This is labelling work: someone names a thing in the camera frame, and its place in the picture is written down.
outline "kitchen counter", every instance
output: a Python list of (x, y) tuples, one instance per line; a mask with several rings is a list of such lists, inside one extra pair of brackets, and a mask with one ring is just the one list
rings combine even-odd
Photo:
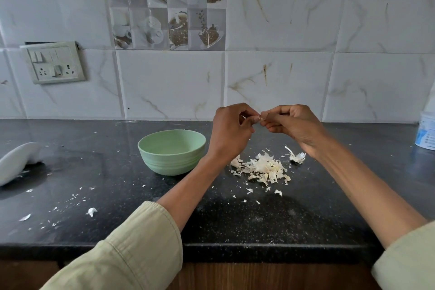
[[(435, 219), (435, 152), (413, 145), (415, 125), (325, 126), (421, 214)], [(244, 161), (269, 149), (286, 167), (284, 144), (301, 151), (291, 138), (256, 127)], [(43, 147), (43, 163), (0, 187), (0, 259), (71, 260), (143, 201), (157, 201), (182, 177), (150, 171), (137, 143), (173, 128), (209, 139), (212, 123), (0, 120), (0, 155), (29, 141)], [(229, 170), (220, 173), (182, 232), (185, 262), (372, 264), (382, 254), (367, 223), (311, 157), (291, 165), (288, 185), (280, 180), (269, 192)], [(98, 210), (93, 218), (86, 215), (91, 207)]]

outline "person's left hand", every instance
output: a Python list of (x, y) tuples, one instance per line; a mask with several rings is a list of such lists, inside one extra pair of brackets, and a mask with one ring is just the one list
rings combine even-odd
[(227, 165), (245, 149), (255, 132), (252, 125), (259, 121), (258, 112), (246, 103), (218, 108), (207, 155)]

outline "forearm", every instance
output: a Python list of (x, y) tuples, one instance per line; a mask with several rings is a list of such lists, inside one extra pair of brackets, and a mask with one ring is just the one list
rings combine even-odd
[(427, 223), (412, 206), (333, 138), (323, 139), (316, 159), (343, 189), (384, 248)]
[(224, 166), (217, 158), (204, 156), (182, 181), (157, 201), (172, 216), (180, 232)]

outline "light green shirt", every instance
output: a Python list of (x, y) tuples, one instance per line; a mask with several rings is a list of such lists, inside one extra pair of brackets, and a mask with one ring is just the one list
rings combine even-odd
[[(157, 203), (144, 202), (42, 290), (166, 289), (182, 263), (181, 236), (171, 215)], [(435, 289), (435, 222), (394, 242), (372, 273), (384, 290)]]

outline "ceramic bowl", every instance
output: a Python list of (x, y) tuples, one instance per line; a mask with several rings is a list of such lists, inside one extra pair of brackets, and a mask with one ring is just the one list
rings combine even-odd
[(163, 176), (192, 170), (204, 155), (205, 136), (189, 130), (167, 130), (147, 135), (138, 142), (145, 164)]

